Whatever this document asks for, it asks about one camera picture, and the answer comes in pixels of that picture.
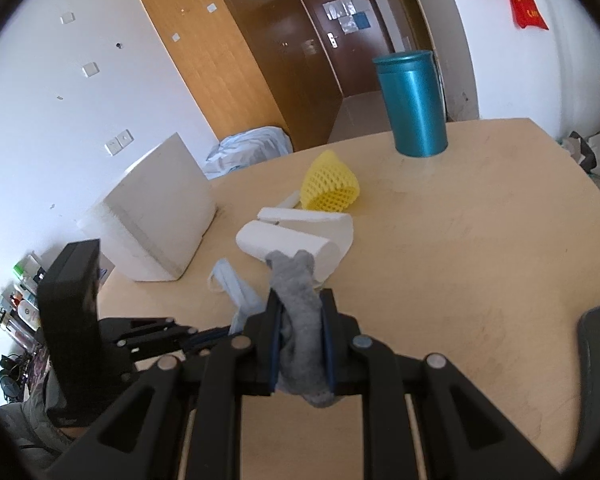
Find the yellow foam fruit net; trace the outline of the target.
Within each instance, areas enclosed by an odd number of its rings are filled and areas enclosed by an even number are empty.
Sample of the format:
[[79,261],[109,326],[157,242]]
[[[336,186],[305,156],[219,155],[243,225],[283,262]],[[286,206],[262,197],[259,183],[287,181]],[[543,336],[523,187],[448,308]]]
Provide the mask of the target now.
[[303,178],[300,205],[305,210],[343,212],[360,196],[353,171],[332,150],[318,155]]

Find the bottles on side shelf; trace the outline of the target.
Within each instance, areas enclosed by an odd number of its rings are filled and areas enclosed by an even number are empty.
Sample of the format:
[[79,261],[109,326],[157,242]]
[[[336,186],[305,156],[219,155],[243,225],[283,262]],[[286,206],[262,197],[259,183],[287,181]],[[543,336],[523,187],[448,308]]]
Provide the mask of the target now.
[[0,329],[25,352],[34,353],[40,343],[38,284],[45,276],[41,260],[33,252],[12,267],[15,281],[0,296]]

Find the blue face mask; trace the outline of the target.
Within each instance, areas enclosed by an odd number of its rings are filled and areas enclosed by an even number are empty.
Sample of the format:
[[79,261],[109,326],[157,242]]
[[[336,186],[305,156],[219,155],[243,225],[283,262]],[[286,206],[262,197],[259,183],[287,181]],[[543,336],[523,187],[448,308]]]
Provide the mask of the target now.
[[241,333],[250,316],[265,311],[265,301],[237,274],[226,259],[218,260],[213,266],[208,277],[208,289],[227,295],[235,307],[228,331],[230,335]]

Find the dark brown entrance door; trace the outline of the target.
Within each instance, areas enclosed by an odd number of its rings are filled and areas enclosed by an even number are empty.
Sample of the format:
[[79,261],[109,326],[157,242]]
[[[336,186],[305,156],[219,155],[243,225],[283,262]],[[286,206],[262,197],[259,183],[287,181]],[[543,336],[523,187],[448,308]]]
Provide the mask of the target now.
[[323,40],[342,95],[376,92],[375,58],[394,52],[376,0],[302,0]]

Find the grey sock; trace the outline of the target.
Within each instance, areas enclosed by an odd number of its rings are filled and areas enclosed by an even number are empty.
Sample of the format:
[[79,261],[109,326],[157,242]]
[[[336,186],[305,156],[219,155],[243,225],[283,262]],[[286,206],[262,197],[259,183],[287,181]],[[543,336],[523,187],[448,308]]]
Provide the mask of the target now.
[[322,302],[314,290],[314,257],[305,250],[292,257],[276,250],[266,256],[266,263],[270,287],[283,306],[278,388],[314,408],[329,408],[338,399],[323,367]]

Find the blue sheet covered bin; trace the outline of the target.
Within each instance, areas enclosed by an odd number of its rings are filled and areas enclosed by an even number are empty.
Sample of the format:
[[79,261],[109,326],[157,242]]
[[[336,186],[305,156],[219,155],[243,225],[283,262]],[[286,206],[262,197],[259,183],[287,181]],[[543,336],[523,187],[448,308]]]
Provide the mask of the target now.
[[293,151],[291,140],[282,128],[255,128],[223,139],[207,156],[202,171],[213,180]]

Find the white styrofoam box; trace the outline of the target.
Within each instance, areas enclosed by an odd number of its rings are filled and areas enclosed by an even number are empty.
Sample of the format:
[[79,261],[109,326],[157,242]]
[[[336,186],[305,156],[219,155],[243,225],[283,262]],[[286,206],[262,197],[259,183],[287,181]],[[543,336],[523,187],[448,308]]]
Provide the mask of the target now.
[[211,183],[179,134],[129,166],[78,221],[136,282],[172,282],[187,270],[214,219]]

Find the wall light switch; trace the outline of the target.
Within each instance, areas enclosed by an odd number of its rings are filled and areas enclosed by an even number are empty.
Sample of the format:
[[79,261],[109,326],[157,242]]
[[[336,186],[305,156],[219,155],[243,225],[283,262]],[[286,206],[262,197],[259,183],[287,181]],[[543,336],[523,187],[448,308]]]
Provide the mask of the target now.
[[91,78],[99,73],[99,68],[95,62],[89,62],[82,66],[82,72],[86,78]]

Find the teal metal canister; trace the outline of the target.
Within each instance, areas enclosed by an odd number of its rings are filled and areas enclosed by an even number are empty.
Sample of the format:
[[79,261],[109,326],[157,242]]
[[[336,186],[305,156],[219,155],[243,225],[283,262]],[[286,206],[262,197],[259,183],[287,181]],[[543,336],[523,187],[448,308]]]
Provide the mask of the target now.
[[374,58],[396,150],[428,158],[448,147],[434,52],[416,50]]

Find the wooden wardrobe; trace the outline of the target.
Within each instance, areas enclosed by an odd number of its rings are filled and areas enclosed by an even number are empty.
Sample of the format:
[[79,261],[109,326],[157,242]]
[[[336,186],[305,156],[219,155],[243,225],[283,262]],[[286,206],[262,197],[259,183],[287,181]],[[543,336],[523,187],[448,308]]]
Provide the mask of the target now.
[[342,95],[301,0],[140,0],[220,140],[283,128],[295,150],[327,142]]

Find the double wall socket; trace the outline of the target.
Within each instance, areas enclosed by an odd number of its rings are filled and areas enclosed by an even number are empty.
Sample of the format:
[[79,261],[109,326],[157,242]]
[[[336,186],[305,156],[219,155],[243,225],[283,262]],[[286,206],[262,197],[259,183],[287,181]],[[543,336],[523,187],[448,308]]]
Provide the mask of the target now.
[[128,129],[123,130],[117,136],[105,143],[105,150],[109,156],[116,156],[134,141],[132,133]]

